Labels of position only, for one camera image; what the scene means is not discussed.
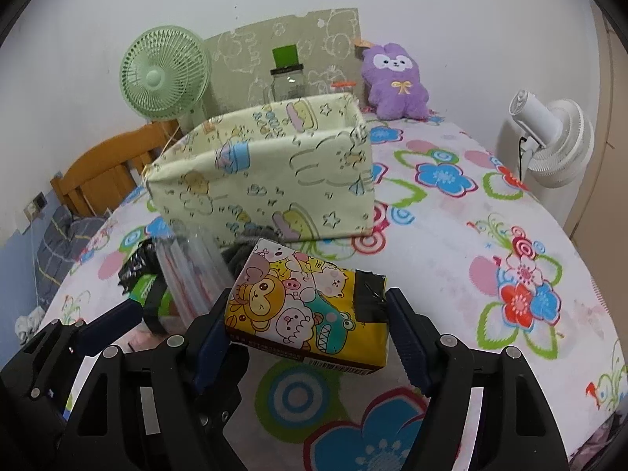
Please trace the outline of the clear plastic packet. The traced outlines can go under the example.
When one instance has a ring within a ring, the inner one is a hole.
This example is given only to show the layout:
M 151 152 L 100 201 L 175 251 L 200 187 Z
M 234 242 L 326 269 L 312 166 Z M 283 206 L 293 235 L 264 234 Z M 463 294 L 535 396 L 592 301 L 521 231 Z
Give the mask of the clear plastic packet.
M 198 225 L 176 220 L 157 236 L 155 253 L 182 323 L 208 314 L 225 289 L 233 286 L 213 235 Z

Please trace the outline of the yellow cartoon tissue pack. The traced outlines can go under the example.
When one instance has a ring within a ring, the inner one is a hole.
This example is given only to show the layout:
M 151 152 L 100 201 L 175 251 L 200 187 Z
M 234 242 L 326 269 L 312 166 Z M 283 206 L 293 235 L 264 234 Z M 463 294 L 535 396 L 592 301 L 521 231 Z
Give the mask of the yellow cartoon tissue pack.
M 386 278 L 260 239 L 225 308 L 235 340 L 250 347 L 354 374 L 385 367 Z

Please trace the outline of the black plastic bag bundle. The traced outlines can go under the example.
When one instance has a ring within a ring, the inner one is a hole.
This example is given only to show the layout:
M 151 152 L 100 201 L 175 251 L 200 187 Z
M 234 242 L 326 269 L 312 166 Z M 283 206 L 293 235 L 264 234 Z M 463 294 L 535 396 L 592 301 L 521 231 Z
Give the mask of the black plastic bag bundle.
M 155 250 L 155 240 L 143 240 L 118 272 L 118 284 L 128 294 L 144 276 L 161 276 L 162 268 Z

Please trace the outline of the white crumpled cloth on bed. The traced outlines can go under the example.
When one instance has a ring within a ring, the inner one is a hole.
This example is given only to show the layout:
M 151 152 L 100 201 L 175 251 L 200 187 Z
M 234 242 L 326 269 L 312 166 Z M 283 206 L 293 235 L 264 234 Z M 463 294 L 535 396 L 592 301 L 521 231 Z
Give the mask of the white crumpled cloth on bed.
M 40 306 L 36 306 L 29 315 L 16 319 L 14 330 L 20 345 L 25 345 L 37 333 L 45 314 Z

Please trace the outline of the green orange small toy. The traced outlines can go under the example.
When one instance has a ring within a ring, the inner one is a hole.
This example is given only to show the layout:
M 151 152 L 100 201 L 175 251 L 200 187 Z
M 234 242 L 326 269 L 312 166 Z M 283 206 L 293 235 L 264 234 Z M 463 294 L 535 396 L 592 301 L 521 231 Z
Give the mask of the green orange small toy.
M 142 321 L 151 333 L 166 335 L 166 324 L 177 318 L 172 313 L 173 298 L 165 280 L 157 274 L 144 274 L 131 288 L 129 298 L 142 306 Z

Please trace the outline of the grey plaid bedding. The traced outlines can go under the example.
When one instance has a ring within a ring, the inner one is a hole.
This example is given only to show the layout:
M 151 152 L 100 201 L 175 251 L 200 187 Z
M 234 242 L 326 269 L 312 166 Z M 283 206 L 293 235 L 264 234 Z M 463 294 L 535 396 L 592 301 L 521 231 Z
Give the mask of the grey plaid bedding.
M 80 217 L 65 205 L 54 210 L 34 255 L 37 305 L 47 309 L 70 270 L 78 264 L 105 219 Z

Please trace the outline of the floral tablecloth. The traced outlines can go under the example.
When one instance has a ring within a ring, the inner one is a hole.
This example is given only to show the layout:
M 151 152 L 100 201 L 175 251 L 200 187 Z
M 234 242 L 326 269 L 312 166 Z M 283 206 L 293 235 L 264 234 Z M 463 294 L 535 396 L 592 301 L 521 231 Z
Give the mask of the floral tablecloth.
M 309 241 L 338 265 L 382 271 L 440 330 L 468 345 L 524 353 L 561 432 L 558 453 L 582 455 L 627 391 L 613 322 L 589 270 L 559 225 L 515 177 L 457 126 L 433 117 L 368 120 L 378 174 L 375 234 L 358 241 Z M 253 470 L 390 470 L 398 437 L 418 423 L 405 372 L 392 357 L 357 376 L 319 369 L 293 389 L 295 365 L 253 354 L 244 402 L 229 424 Z M 287 408 L 329 396 L 317 421 Z

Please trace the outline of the yellow cartoon fabric storage box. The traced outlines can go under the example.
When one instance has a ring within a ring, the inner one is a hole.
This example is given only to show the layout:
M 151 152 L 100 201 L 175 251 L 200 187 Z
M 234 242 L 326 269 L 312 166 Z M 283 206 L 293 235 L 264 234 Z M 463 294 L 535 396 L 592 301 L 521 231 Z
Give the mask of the yellow cartoon fabric storage box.
M 294 241 L 368 235 L 375 226 L 371 139 L 347 93 L 215 116 L 144 173 L 170 226 L 204 226 L 222 246 L 253 228 Z

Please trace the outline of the white standing fan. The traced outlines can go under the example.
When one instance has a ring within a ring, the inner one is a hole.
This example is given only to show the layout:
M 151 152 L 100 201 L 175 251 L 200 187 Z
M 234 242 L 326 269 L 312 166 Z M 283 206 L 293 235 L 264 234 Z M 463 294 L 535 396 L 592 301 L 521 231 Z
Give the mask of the white standing fan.
M 520 89 L 498 105 L 495 152 L 571 235 L 599 171 L 596 126 L 573 99 L 540 100 Z

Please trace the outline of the green desk fan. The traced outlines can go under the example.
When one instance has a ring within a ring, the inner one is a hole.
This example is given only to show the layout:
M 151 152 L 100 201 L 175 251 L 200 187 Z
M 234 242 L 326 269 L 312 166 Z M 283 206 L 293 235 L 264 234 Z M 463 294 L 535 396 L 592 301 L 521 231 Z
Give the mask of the green desk fan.
M 119 69 L 122 97 L 150 121 L 175 120 L 186 133 L 206 120 L 211 59 L 203 40 L 178 26 L 142 33 Z

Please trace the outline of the glass mason jar mug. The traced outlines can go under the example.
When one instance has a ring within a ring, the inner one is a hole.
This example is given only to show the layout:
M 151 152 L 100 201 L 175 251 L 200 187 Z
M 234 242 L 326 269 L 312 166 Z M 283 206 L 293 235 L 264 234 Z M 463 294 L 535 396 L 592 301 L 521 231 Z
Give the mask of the glass mason jar mug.
M 270 71 L 272 75 L 272 100 L 283 101 L 305 97 L 305 75 L 303 65 L 295 64 L 276 67 Z

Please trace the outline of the cotton swab jar orange lid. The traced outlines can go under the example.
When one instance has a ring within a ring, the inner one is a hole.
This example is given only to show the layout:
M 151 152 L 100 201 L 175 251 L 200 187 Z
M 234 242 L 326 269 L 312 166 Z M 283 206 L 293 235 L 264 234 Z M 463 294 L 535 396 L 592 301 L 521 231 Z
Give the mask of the cotton swab jar orange lid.
M 330 84 L 330 90 L 332 93 L 344 93 L 344 94 L 354 94 L 354 90 L 356 89 L 356 82 L 353 81 L 335 81 Z

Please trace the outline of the green cup on jar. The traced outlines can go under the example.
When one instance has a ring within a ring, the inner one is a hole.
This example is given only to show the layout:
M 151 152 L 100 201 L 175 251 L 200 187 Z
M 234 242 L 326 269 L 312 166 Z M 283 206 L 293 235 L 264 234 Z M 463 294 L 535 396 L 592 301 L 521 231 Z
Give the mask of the green cup on jar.
M 277 69 L 294 67 L 300 64 L 296 45 L 286 45 L 272 49 L 272 57 Z

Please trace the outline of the purple bunny plush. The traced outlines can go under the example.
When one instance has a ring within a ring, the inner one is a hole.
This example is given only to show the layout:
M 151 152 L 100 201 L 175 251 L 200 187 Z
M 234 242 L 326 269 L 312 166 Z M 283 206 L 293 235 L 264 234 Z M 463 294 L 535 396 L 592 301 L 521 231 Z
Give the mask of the purple bunny plush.
M 420 82 L 418 64 L 403 46 L 388 43 L 365 49 L 361 72 L 368 104 L 380 120 L 428 119 L 428 90 Z

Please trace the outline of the green patterned cardboard panel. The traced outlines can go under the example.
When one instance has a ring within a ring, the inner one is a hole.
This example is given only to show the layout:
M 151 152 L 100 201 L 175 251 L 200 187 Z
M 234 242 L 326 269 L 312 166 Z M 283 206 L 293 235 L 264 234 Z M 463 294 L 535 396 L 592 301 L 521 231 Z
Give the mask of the green patterned cardboard panel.
M 307 96 L 346 90 L 363 98 L 360 37 L 359 11 L 345 7 L 267 19 L 207 39 L 205 115 L 272 101 L 272 82 L 284 83 L 291 73 Z

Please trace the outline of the wall power socket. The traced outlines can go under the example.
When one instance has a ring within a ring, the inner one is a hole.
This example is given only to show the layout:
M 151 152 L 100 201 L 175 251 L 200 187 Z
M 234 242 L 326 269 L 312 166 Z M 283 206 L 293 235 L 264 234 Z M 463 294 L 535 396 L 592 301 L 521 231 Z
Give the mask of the wall power socket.
M 47 206 L 48 201 L 46 196 L 39 192 L 28 204 L 24 207 L 24 214 L 29 220 L 36 218 L 42 210 Z

